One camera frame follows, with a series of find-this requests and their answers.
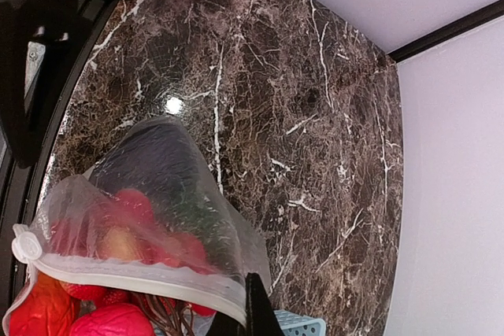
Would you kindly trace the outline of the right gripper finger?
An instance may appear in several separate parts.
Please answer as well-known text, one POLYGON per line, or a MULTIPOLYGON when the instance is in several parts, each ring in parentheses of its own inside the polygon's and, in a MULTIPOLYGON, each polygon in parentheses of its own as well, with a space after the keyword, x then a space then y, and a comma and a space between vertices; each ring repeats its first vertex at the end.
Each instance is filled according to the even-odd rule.
POLYGON ((246 325, 218 312, 206 335, 284 336, 259 274, 246 277, 246 325))

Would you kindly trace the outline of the light blue plastic basket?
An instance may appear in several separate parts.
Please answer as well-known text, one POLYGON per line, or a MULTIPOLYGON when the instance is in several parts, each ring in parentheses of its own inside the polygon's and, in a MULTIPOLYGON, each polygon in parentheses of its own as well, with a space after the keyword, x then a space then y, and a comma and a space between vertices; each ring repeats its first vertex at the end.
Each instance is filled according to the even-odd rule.
POLYGON ((286 336, 325 336, 326 322, 320 318, 301 316, 286 310, 275 310, 280 329, 286 336))

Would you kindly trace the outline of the clear dotted zip bag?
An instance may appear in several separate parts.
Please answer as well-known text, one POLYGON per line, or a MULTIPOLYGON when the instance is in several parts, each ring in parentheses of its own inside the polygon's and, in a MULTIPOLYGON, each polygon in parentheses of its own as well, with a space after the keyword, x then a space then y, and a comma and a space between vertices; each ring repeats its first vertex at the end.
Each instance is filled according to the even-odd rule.
POLYGON ((28 281, 7 335, 260 335, 275 323, 265 240, 174 116, 136 124, 13 232, 28 281))

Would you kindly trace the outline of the red lychee bunch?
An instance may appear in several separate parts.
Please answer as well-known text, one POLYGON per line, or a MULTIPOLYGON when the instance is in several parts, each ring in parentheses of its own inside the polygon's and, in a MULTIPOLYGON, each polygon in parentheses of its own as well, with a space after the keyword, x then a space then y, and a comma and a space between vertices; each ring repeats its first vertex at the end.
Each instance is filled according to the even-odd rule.
POLYGON ((180 289, 225 270, 228 212, 218 196, 192 190, 156 198, 133 188, 108 194, 74 179, 53 189, 39 217, 41 267, 70 295, 100 306, 99 288, 136 292, 167 333, 187 321, 195 335, 209 331, 215 311, 180 289))

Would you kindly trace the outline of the red orange toy pepper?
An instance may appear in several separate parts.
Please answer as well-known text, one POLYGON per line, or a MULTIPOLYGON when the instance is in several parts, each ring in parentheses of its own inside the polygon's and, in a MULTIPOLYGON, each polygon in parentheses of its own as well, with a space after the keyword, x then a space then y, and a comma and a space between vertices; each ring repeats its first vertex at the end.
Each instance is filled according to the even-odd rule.
POLYGON ((80 300, 40 272, 28 296, 10 313, 8 335, 70 335, 79 313, 80 300))

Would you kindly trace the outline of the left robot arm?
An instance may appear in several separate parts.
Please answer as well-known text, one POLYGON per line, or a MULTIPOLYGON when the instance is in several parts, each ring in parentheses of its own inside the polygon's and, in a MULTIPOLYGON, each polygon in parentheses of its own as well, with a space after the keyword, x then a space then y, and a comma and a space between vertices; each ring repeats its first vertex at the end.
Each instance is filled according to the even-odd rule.
POLYGON ((1 0, 1 125, 21 168, 36 163, 53 107, 78 60, 92 23, 77 13, 78 0, 1 0), (25 109, 28 44, 45 46, 40 83, 25 109))

